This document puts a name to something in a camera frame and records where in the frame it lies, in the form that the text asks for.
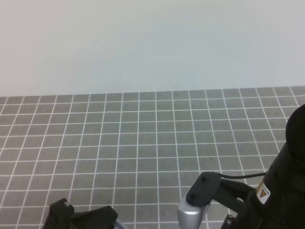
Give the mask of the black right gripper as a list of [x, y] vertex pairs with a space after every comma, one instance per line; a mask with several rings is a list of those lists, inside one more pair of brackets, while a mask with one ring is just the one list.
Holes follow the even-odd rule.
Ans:
[[240, 214], [236, 215], [235, 217], [231, 214], [228, 214], [225, 217], [220, 229], [251, 229], [251, 217], [252, 216], [249, 214]]

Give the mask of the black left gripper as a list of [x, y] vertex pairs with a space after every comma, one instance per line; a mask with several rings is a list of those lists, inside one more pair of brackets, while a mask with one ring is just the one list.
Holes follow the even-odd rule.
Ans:
[[111, 207], [75, 212], [74, 206], [62, 198], [49, 206], [43, 229], [113, 229], [118, 213]]

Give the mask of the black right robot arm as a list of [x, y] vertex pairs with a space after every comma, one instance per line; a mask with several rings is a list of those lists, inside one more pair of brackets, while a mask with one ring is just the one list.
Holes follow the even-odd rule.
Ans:
[[305, 227], [305, 107], [285, 129], [286, 142], [245, 208], [227, 217], [223, 229], [303, 229]]

